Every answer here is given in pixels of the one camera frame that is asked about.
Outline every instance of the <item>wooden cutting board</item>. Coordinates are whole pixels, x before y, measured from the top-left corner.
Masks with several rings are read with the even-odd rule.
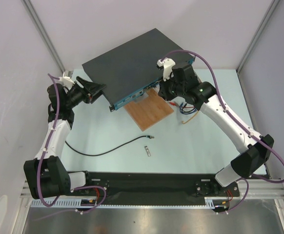
[[[169,104],[167,104],[163,98],[158,96],[154,89],[151,89],[146,93],[148,94],[148,97],[145,99],[139,102],[131,101],[124,106],[142,131],[145,131],[174,112]]]

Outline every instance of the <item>floor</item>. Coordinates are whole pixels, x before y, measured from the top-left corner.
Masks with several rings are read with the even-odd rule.
[[[23,234],[283,234],[274,200],[246,200],[229,215],[194,209],[97,209],[89,214],[31,208]]]

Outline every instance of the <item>yellow cable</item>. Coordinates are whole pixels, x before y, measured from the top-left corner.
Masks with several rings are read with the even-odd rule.
[[[197,114],[199,113],[199,111],[197,111],[189,120],[187,120],[186,122],[182,121],[182,124],[186,124],[188,123],[191,119],[193,119]]]

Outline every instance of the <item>wall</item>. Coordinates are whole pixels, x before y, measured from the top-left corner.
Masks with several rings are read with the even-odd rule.
[[[236,69],[271,0],[32,0],[66,69],[158,28],[213,68]]]
[[[23,164],[46,134],[48,72],[60,75],[21,1],[0,0],[0,197],[8,196],[2,234],[14,220]]]
[[[284,158],[284,1],[243,68],[241,80],[259,130],[274,137],[274,148]],[[269,167],[275,178],[284,177],[274,156]]]

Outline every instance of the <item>robotic arm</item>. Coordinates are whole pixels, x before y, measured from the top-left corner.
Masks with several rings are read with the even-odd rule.
[[[59,92],[59,102],[56,96],[54,85],[47,89],[51,104],[48,107],[48,132],[43,145],[35,158],[26,161],[24,172],[29,185],[30,193],[34,199],[39,199],[37,174],[40,174],[40,187],[43,197],[52,197],[67,195],[71,190],[81,187],[86,183],[86,172],[68,173],[60,157],[64,147],[66,137],[68,136],[74,122],[73,108],[80,102],[93,103],[102,95],[103,84],[96,84],[77,77],[77,81],[83,86],[80,87],[77,82],[73,82],[69,77],[61,77],[60,82],[56,84]],[[59,117],[56,126],[53,129],[57,105],[60,106]],[[38,172],[38,164],[42,154],[41,170]]]
[[[211,118],[239,151],[240,155],[215,176],[216,181],[222,187],[228,186],[241,177],[248,178],[269,159],[270,151],[255,141],[252,136],[261,139],[269,147],[273,146],[273,138],[270,135],[263,137],[249,127],[226,103],[224,103],[225,108],[223,108],[215,87],[209,82],[200,82],[191,64],[187,62],[175,64],[172,59],[165,58],[158,60],[157,66],[163,69],[163,79],[160,81],[158,95],[166,101],[175,97],[183,97],[187,103],[194,105],[197,110]],[[249,130],[250,135],[247,135],[232,120],[227,111]]]

